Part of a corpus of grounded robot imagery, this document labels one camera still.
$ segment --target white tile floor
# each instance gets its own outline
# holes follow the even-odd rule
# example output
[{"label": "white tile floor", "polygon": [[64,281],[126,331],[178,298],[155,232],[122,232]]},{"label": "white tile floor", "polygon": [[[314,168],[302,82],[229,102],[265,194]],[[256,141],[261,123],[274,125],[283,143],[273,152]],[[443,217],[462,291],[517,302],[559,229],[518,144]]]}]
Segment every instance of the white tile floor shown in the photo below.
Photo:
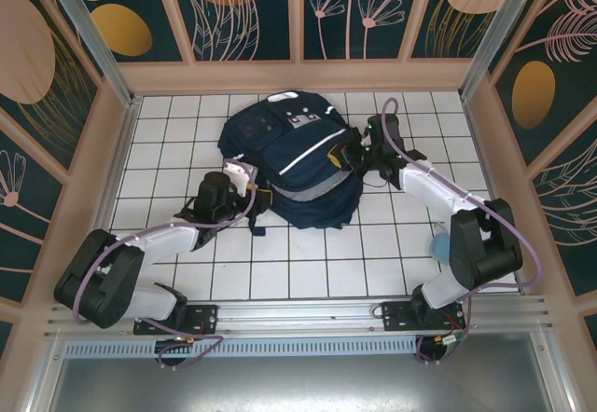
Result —
[{"label": "white tile floor", "polygon": [[[407,148],[416,145],[440,172],[488,197],[455,92],[322,95],[361,129],[368,116],[381,112],[388,97],[396,97]],[[185,198],[197,193],[203,176],[221,168],[216,141],[227,117],[265,96],[145,97],[112,230],[132,233],[177,213]],[[253,237],[244,221],[198,251],[154,265],[143,278],[171,285],[191,300],[410,294],[441,271],[427,252],[434,217],[420,201],[388,186],[376,173],[369,173],[365,182],[358,211],[343,230],[298,230],[267,212],[257,220],[267,228],[265,237]]]}]

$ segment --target vent grille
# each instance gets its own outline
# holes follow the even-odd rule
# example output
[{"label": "vent grille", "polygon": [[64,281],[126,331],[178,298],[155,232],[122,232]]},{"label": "vent grille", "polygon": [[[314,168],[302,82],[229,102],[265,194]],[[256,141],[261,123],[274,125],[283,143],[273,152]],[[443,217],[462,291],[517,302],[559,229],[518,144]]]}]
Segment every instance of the vent grille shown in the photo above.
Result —
[{"label": "vent grille", "polygon": [[[192,349],[167,351],[164,357],[196,356],[213,341],[195,342]],[[110,341],[71,342],[66,359],[155,358],[155,341],[119,343]],[[268,339],[226,339],[209,357],[342,356],[355,354],[414,353],[414,336],[310,337]]]}]

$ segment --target light blue object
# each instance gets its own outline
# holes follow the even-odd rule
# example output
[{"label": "light blue object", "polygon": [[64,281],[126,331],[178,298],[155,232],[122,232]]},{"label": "light blue object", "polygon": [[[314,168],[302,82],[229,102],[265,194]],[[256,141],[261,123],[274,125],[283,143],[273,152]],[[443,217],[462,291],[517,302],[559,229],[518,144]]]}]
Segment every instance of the light blue object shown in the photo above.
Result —
[{"label": "light blue object", "polygon": [[439,263],[448,264],[450,262],[450,235],[447,233],[436,235],[431,241],[429,254]]}]

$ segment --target navy blue backpack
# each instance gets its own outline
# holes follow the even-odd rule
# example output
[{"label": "navy blue backpack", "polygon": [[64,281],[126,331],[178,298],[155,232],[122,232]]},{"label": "navy blue backpack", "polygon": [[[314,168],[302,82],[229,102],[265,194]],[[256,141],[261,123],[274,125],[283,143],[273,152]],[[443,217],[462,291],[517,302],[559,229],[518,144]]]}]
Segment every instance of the navy blue backpack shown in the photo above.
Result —
[{"label": "navy blue backpack", "polygon": [[224,125],[224,158],[256,166],[259,187],[271,189],[271,209],[297,228],[351,221],[363,192],[352,172],[327,157],[351,137],[350,127],[322,96],[292,90],[243,109]]}]

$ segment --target dark teal wallpaper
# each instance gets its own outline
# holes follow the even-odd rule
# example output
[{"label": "dark teal wallpaper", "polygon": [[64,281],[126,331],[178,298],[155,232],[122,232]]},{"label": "dark teal wallpaper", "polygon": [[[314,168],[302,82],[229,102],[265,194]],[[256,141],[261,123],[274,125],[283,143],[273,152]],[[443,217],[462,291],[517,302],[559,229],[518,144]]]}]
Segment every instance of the dark teal wallpaper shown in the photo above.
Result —
[{"label": "dark teal wallpaper", "polygon": [[597,121],[534,184],[575,294],[597,289]]},{"label": "dark teal wallpaper", "polygon": [[495,87],[531,163],[597,96],[597,0],[548,0]]},{"label": "dark teal wallpaper", "polygon": [[289,60],[288,0],[178,0],[197,61]]},{"label": "dark teal wallpaper", "polygon": [[97,87],[39,0],[0,4],[0,109],[68,169]]},{"label": "dark teal wallpaper", "polygon": [[118,62],[181,61],[161,0],[83,0]]},{"label": "dark teal wallpaper", "polygon": [[429,0],[412,58],[472,58],[502,0]]},{"label": "dark teal wallpaper", "polygon": [[412,0],[304,0],[304,58],[396,58],[411,7]]},{"label": "dark teal wallpaper", "polygon": [[12,331],[12,323],[0,321],[0,361],[2,361],[4,349],[7,347],[10,331]]},{"label": "dark teal wallpaper", "polygon": [[0,296],[21,302],[62,185],[0,131]]},{"label": "dark teal wallpaper", "polygon": [[597,314],[591,314],[590,316],[585,316],[585,324],[589,329],[590,338],[593,341],[593,345],[597,350]]},{"label": "dark teal wallpaper", "polygon": [[492,59],[492,62],[489,64],[489,72],[490,73],[493,73],[493,69],[502,59],[502,56],[504,55],[504,52],[506,51],[507,46],[510,44],[510,38],[512,37],[512,35],[514,35],[514,33],[521,26],[522,20],[526,16],[526,13],[529,11],[529,8],[531,7],[531,5],[533,4],[534,1],[535,0],[526,0],[518,18],[516,18],[516,21],[510,28],[510,31],[508,32],[507,37],[504,39],[502,46],[497,50],[497,53],[495,53],[495,56]]}]

